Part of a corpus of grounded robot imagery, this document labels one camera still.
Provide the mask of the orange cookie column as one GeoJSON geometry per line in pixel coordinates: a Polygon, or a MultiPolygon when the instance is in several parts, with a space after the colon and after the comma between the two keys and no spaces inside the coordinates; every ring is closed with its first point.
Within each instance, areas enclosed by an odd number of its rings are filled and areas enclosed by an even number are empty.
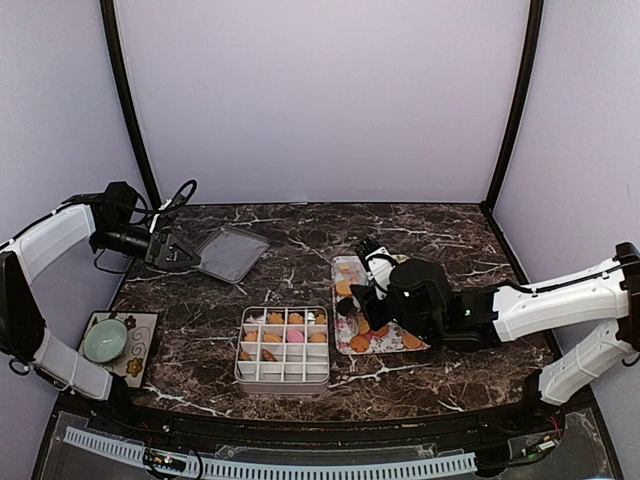
{"type": "Polygon", "coordinates": [[[310,343],[326,343],[327,342],[327,336],[323,332],[315,332],[315,333],[310,335],[309,342],[310,343]]]}

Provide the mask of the pink round cookie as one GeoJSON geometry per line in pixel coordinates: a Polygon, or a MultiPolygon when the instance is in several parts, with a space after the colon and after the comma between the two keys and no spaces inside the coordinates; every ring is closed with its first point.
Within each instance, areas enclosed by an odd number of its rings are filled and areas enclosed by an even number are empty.
{"type": "Polygon", "coordinates": [[[304,343],[305,342],[305,334],[300,330],[288,330],[286,334],[286,339],[288,343],[304,343]]]}

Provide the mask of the silver divided cookie tin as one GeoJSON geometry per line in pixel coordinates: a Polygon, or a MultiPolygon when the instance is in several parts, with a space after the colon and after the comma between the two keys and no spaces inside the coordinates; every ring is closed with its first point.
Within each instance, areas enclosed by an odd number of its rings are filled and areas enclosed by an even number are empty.
{"type": "Polygon", "coordinates": [[[321,306],[251,306],[244,310],[234,362],[234,375],[242,389],[249,394],[266,395],[315,395],[326,390],[330,377],[329,355],[329,316],[321,306]],[[283,324],[269,324],[268,317],[272,312],[283,315],[283,324]],[[288,323],[292,313],[299,313],[305,319],[302,325],[288,323]],[[315,322],[316,314],[326,316],[326,324],[315,322]],[[256,342],[246,342],[244,337],[248,331],[257,330],[259,338],[256,342]],[[304,343],[288,343],[288,330],[300,330],[305,334],[304,343]],[[315,332],[323,332],[327,336],[326,343],[310,343],[309,337],[315,332]],[[262,341],[265,333],[282,337],[282,343],[266,343],[262,341]],[[262,350],[273,353],[278,362],[263,360],[262,350]],[[251,361],[242,361],[240,352],[245,351],[251,361]]]}

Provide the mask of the brown flower cookie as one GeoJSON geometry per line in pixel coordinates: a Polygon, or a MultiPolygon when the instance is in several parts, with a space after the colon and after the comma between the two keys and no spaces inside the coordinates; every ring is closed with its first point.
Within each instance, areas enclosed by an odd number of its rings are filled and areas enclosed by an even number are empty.
{"type": "Polygon", "coordinates": [[[262,357],[267,362],[278,362],[278,358],[267,349],[262,350],[262,357]]]}

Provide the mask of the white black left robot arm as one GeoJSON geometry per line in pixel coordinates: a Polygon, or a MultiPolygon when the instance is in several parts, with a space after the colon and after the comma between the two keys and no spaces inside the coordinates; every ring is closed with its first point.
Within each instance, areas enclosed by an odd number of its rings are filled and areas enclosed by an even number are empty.
{"type": "Polygon", "coordinates": [[[81,286],[91,278],[81,248],[112,251],[161,271],[199,264],[195,251],[176,238],[171,224],[197,189],[185,182],[164,206],[152,209],[124,181],[101,193],[74,195],[1,245],[1,351],[11,369],[37,372],[65,390],[105,403],[103,421],[120,436],[141,427],[140,412],[130,406],[125,380],[81,356],[57,338],[45,319],[53,306],[70,312],[96,287],[81,286]]]}

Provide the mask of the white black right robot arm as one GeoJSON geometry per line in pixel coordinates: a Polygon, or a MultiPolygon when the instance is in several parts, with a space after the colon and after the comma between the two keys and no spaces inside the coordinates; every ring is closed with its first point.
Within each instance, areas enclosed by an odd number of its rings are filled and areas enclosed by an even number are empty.
{"type": "Polygon", "coordinates": [[[356,247],[367,282],[350,290],[372,329],[394,323],[421,342],[476,352],[529,334],[594,321],[596,328],[559,360],[526,380],[510,413],[521,434],[534,432],[549,405],[566,403],[639,350],[639,251],[629,242],[613,257],[564,277],[529,285],[504,281],[456,292],[434,262],[396,260],[375,240],[356,247]]]}

